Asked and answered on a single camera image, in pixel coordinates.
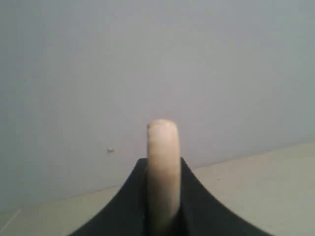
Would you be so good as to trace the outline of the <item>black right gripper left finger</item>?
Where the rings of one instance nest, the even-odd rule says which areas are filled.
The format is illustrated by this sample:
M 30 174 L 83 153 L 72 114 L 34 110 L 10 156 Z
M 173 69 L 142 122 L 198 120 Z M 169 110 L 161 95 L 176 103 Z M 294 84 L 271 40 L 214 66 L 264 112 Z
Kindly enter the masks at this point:
M 74 236 L 147 236 L 147 160 L 139 159 L 127 180 L 92 219 L 75 230 Z

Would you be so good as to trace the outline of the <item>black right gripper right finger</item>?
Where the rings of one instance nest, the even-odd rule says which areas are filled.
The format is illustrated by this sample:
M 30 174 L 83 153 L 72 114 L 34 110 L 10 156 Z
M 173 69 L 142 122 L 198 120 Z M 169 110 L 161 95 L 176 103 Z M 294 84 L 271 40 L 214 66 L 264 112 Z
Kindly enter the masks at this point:
M 176 236 L 266 236 L 215 198 L 181 158 L 180 209 L 173 225 Z

